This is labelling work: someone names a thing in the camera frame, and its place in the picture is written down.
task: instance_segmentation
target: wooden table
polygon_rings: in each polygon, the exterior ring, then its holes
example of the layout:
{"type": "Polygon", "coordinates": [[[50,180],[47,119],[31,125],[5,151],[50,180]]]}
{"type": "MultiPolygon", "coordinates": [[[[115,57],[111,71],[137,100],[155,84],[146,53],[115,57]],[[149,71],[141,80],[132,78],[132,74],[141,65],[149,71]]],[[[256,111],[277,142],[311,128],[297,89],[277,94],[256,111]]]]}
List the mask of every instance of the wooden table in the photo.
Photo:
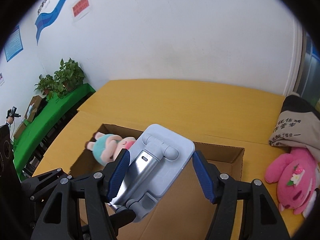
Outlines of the wooden table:
{"type": "MultiPolygon", "coordinates": [[[[242,181],[264,181],[268,165],[284,149],[268,145],[284,97],[223,84],[177,80],[110,81],[81,107],[47,150],[35,174],[62,167],[68,172],[84,143],[102,123],[144,130],[159,123],[192,141],[243,147],[242,181]]],[[[273,199],[276,184],[266,184],[273,199]]],[[[233,239],[241,221],[237,207],[233,239]]],[[[282,212],[292,235],[303,221],[282,212]]]]}

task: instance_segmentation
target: pink bunny plush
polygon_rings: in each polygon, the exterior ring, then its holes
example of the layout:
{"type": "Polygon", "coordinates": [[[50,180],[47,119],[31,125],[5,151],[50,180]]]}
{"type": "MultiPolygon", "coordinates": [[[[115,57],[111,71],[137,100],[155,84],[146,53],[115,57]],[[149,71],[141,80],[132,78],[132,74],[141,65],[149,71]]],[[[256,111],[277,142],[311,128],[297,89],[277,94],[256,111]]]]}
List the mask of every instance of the pink bunny plush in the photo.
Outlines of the pink bunny plush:
{"type": "Polygon", "coordinates": [[[281,154],[270,164],[265,180],[278,182],[279,211],[291,208],[297,215],[306,210],[306,217],[313,206],[309,202],[314,201],[315,189],[320,185],[320,170],[308,149],[292,147],[290,153],[281,154]]]}

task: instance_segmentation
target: handheld camera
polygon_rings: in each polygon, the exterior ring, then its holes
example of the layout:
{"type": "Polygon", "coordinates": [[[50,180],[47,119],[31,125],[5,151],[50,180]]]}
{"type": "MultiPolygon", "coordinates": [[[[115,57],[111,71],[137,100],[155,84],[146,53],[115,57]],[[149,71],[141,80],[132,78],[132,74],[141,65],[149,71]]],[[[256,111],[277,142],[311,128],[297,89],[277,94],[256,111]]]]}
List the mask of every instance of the handheld camera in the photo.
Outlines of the handheld camera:
{"type": "Polygon", "coordinates": [[[20,114],[16,114],[16,111],[17,111],[17,108],[15,106],[12,107],[12,109],[9,109],[8,110],[8,114],[7,114],[7,119],[8,117],[20,117],[21,115],[20,114]]]}

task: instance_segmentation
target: blue poster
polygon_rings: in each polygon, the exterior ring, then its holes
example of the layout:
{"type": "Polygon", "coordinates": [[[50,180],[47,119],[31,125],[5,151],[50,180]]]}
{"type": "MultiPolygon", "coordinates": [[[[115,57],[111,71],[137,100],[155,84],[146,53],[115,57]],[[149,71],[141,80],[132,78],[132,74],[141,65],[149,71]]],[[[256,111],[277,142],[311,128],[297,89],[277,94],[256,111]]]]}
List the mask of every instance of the blue poster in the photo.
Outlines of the blue poster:
{"type": "Polygon", "coordinates": [[[7,40],[7,43],[4,46],[4,52],[5,52],[5,57],[7,58],[7,62],[22,50],[23,50],[23,47],[22,47],[21,36],[20,36],[20,28],[19,26],[17,26],[13,30],[12,34],[7,40]]]}

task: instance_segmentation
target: plush toy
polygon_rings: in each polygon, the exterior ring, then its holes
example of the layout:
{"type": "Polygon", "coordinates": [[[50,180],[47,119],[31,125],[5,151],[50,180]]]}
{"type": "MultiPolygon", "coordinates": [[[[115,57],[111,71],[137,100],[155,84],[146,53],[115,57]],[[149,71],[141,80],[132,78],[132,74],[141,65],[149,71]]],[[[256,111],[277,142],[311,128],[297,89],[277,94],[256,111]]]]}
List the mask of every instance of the plush toy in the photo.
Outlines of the plush toy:
{"type": "Polygon", "coordinates": [[[32,108],[35,105],[35,103],[33,103],[31,106],[29,106],[28,111],[27,111],[27,119],[29,119],[31,112],[32,112],[32,108]]]}
{"type": "Polygon", "coordinates": [[[320,170],[308,149],[292,147],[290,153],[281,154],[267,168],[265,180],[278,182],[279,211],[291,208],[295,215],[308,216],[320,185],[320,170]]]}
{"type": "Polygon", "coordinates": [[[93,135],[96,142],[86,142],[85,148],[92,151],[98,163],[105,166],[113,162],[122,149],[127,149],[135,143],[134,137],[122,138],[119,135],[97,132],[93,135]]]}

